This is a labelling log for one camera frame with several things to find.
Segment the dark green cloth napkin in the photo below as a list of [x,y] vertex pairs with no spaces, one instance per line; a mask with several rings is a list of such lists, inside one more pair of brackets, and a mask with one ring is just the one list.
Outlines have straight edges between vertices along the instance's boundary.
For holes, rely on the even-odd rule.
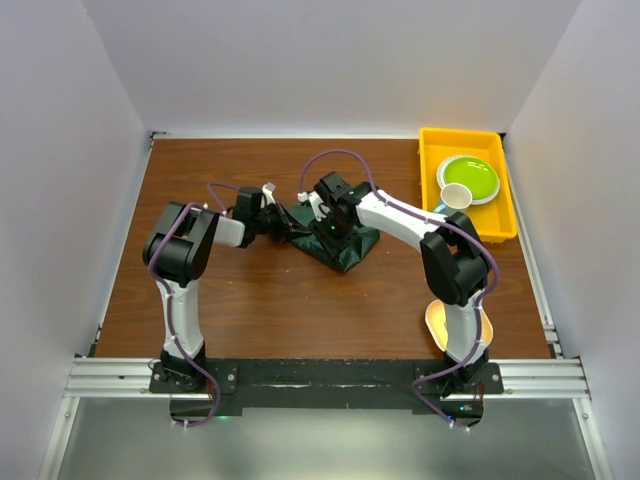
[[294,247],[331,269],[346,273],[359,264],[380,239],[377,229],[351,225],[345,230],[331,215],[317,220],[308,204],[297,203],[292,216],[309,232],[291,241]]

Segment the green plate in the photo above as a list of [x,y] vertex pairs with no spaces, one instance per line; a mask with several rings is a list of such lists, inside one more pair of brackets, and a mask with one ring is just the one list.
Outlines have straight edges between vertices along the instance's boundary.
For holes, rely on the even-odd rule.
[[473,195],[473,205],[493,201],[501,189],[496,169],[487,161],[471,155],[454,155],[446,158],[436,170],[440,188],[449,183],[465,185]]

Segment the yellow plastic bin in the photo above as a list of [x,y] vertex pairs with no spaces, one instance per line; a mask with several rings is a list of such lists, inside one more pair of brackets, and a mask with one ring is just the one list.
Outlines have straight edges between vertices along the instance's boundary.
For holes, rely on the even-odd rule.
[[486,131],[423,127],[419,131],[422,208],[432,211],[448,183],[473,194],[466,209],[485,242],[517,236],[508,169],[499,134]]

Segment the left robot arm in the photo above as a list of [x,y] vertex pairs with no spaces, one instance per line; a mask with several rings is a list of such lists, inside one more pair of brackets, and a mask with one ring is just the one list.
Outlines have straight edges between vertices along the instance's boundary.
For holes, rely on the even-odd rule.
[[257,236],[267,235],[277,244],[309,233],[278,201],[275,186],[243,186],[235,204],[221,212],[195,203],[170,202],[143,247],[143,263],[161,295],[165,339],[158,381],[170,381],[185,392],[212,383],[207,371],[205,340],[199,323],[199,280],[212,247],[246,248]]

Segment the aluminium frame rail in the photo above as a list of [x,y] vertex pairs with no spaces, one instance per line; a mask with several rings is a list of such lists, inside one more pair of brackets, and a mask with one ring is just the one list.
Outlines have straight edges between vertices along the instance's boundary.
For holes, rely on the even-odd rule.
[[221,411],[202,426],[204,395],[149,390],[162,337],[160,300],[141,251],[165,205],[203,202],[208,181],[275,183],[292,203],[326,172],[420,201],[414,140],[158,138],[97,340],[78,358],[43,467],[55,479],[607,479],[578,360],[551,358],[528,250],[496,248],[503,281],[487,302],[501,373],[447,408],[483,416],[469,430],[430,413],[412,383],[438,354],[424,322],[432,295],[420,256],[384,236],[340,275],[265,238],[217,247],[200,318],[208,353],[224,361]]

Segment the cream square bowl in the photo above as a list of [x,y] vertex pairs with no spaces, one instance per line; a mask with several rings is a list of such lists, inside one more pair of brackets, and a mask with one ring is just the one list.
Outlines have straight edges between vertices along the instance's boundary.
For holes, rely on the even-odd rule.
[[[432,301],[425,311],[425,324],[431,333],[436,346],[444,352],[448,344],[448,330],[444,303]],[[494,336],[493,325],[485,311],[482,311],[482,341],[490,345]]]

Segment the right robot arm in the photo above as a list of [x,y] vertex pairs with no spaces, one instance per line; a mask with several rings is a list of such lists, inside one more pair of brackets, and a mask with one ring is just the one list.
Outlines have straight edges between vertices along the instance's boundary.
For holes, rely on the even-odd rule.
[[488,363],[483,300],[496,286],[488,280],[498,268],[471,220],[463,213],[446,216],[411,207],[370,182],[351,186],[335,172],[298,200],[311,206],[309,227],[334,257],[346,237],[361,227],[387,233],[421,254],[427,285],[443,304],[447,331],[447,367],[422,381],[444,377],[459,393],[476,386]]

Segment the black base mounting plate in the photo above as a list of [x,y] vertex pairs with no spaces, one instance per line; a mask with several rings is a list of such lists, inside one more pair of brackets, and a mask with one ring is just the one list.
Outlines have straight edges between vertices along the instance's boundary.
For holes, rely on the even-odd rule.
[[[250,408],[393,409],[429,414],[414,381],[445,368],[442,360],[209,359],[221,390],[220,416]],[[498,364],[458,370],[418,386],[421,395],[456,419],[480,419],[484,395],[504,392]]]

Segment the white blue mug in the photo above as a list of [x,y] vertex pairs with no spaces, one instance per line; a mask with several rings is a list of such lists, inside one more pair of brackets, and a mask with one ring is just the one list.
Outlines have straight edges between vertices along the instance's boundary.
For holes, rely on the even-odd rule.
[[438,203],[433,212],[451,216],[457,212],[464,212],[472,202],[472,192],[465,185],[449,183],[441,189]]

